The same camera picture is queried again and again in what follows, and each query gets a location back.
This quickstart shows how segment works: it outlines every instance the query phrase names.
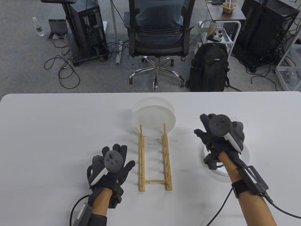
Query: forearm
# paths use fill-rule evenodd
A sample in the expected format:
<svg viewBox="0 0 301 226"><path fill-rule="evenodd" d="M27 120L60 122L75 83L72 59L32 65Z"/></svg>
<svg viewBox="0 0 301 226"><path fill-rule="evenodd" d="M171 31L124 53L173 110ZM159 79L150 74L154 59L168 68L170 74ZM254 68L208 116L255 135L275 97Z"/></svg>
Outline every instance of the forearm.
<svg viewBox="0 0 301 226"><path fill-rule="evenodd" d="M95 199L93 203L93 214L106 216L110 198L112 196L112 190L104 188L101 194Z"/></svg>
<svg viewBox="0 0 301 226"><path fill-rule="evenodd" d="M225 152L219 155L219 160L224 164L232 183L242 179L237 166L231 162ZM277 226L262 197L246 191L239 194L238 201L248 226Z"/></svg>

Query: gloved hand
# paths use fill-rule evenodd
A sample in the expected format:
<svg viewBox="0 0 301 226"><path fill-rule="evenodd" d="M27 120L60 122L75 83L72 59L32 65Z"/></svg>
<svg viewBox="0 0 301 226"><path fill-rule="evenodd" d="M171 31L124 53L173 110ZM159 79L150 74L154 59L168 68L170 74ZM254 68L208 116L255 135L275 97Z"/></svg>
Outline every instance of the gloved hand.
<svg viewBox="0 0 301 226"><path fill-rule="evenodd" d="M216 115L202 114L200 119L206 129L206 133L200 129L196 129L194 131L194 133L201 138L204 145L206 145L207 150L211 152L204 159L204 163L208 165L209 169L216 170L218 168L216 163L221 162L218 159L218 156L224 151L237 167L242 168L246 164L238 157L239 152L235 150L230 141L226 140L224 137L216 137L211 133L209 129L209 122L214 116Z"/></svg>
<svg viewBox="0 0 301 226"><path fill-rule="evenodd" d="M89 205L93 205L93 202L100 195L103 188L105 188L105 187L108 189L111 189L113 191L113 194L111 196L110 203L109 203L109 208L115 208L116 205L121 202L121 200L122 200L121 196L123 194L123 189L120 186L126 180L130 170L135 166L135 161L133 161L133 160L129 161L126 164L126 166L124 166L124 163L126 160L127 149L128 149L128 147L126 145L120 146L119 144L114 144L113 150L118 151L123 158L122 167L116 173L109 172L109 173L107 173L107 175L103 175L101 177L101 179L93 186L91 186L91 184L89 183L90 189L93 191L93 193L89 196L89 199L88 199ZM107 147L107 146L104 147L101 151L102 155L104 156L109 150L110 150L109 147ZM95 172L96 170L100 172L102 169L104 169L103 157L99 156L99 155L94 156L93 160L92 160L92 165L90 165L87 169L88 181L91 176L91 170L93 170L93 172Z"/></svg>

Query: chrome chair leg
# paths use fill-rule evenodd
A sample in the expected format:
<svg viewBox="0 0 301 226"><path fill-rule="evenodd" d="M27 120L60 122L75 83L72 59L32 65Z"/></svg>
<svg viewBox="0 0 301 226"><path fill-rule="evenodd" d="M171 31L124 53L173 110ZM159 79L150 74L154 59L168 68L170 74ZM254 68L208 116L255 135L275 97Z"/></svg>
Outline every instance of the chrome chair leg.
<svg viewBox="0 0 301 226"><path fill-rule="evenodd" d="M168 74L173 74L173 75L177 76L179 79L181 79L182 82L184 82L184 79L182 78L182 76L179 73L177 73L175 71L168 70L168 69L166 69L164 67L160 68L160 70L164 71L164 72L166 72Z"/></svg>
<svg viewBox="0 0 301 226"><path fill-rule="evenodd" d="M152 71L153 69L154 69L153 67L147 67L147 68L139 69L139 70L135 71L133 74L131 74L131 76L129 77L129 79L133 78L135 75L137 75L139 73L143 73L143 72L147 72L147 71Z"/></svg>
<svg viewBox="0 0 301 226"><path fill-rule="evenodd" d="M159 73L159 69L156 68L155 69L155 78L154 78L154 82L153 82L153 91L155 92L158 88L158 73Z"/></svg>
<svg viewBox="0 0 301 226"><path fill-rule="evenodd" d="M155 63L150 58L148 58L147 56L144 56L143 59L145 61L149 62L153 67L155 66Z"/></svg>
<svg viewBox="0 0 301 226"><path fill-rule="evenodd" d="M160 67L162 67L163 65L167 64L169 61L173 60L173 58L171 57L167 57L161 64Z"/></svg>
<svg viewBox="0 0 301 226"><path fill-rule="evenodd" d="M154 82L153 82L153 91L154 92L158 88L158 74L159 74L159 71L163 71L163 72L166 72L168 74L172 74L172 75L177 76L180 79L180 85L179 86L184 87L184 85L185 85L184 79L182 78L182 76L179 73L177 73L175 71L168 70L168 69L162 67L163 65L167 64L168 62L170 62L170 65L173 66L174 65L174 59L172 57L167 57L161 64L160 64L160 58L159 57L155 58L155 62L152 61L147 56L144 56L141 60L144 63L145 62L150 63L151 67L139 69L139 70L135 71L133 74L131 74L131 76L129 77L129 84L133 84L133 77L136 74L154 70L155 71Z"/></svg>

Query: computer case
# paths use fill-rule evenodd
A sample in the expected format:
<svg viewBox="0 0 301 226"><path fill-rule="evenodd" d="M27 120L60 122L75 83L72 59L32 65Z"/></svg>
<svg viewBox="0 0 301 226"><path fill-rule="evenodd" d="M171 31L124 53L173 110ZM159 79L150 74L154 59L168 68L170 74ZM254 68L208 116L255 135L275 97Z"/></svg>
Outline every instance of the computer case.
<svg viewBox="0 0 301 226"><path fill-rule="evenodd" d="M99 6L92 0L78 0L68 10L77 45L90 55L109 54Z"/></svg>
<svg viewBox="0 0 301 226"><path fill-rule="evenodd" d="M299 11L279 0L245 0L241 10L246 20L241 21L234 55L253 67L270 63Z"/></svg>

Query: white plate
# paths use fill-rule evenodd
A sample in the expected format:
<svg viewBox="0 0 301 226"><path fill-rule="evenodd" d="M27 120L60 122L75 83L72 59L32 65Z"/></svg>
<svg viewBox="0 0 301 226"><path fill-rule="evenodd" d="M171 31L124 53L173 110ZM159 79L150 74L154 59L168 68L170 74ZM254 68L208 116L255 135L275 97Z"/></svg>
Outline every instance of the white plate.
<svg viewBox="0 0 301 226"><path fill-rule="evenodd" d="M159 105L168 108L171 110L173 113L175 113L175 109L173 105L166 99L158 96L152 96L152 97L147 97L144 99L139 100L137 103L132 108L132 112L136 112L137 110L150 106L150 105Z"/></svg>
<svg viewBox="0 0 301 226"><path fill-rule="evenodd" d="M203 150L203 159L210 153L210 151L207 150L206 148L206 145L204 145L204 150ZM244 163L246 165L248 165L250 163L250 153L249 153L249 150L248 148L246 147L246 145L244 144L244 149L243 151L241 152L241 155L238 154L239 158L244 161ZM228 172L226 170L226 168L224 166L220 167L220 168L217 168L216 170L210 170L210 171L213 171L214 173L216 174L219 174L221 176L225 176L225 177L228 177Z"/></svg>
<svg viewBox="0 0 301 226"><path fill-rule="evenodd" d="M132 126L135 132L140 134L140 125L142 125L142 133L145 137L163 136L164 123L167 133L175 126L175 114L164 106L145 106L132 113Z"/></svg>

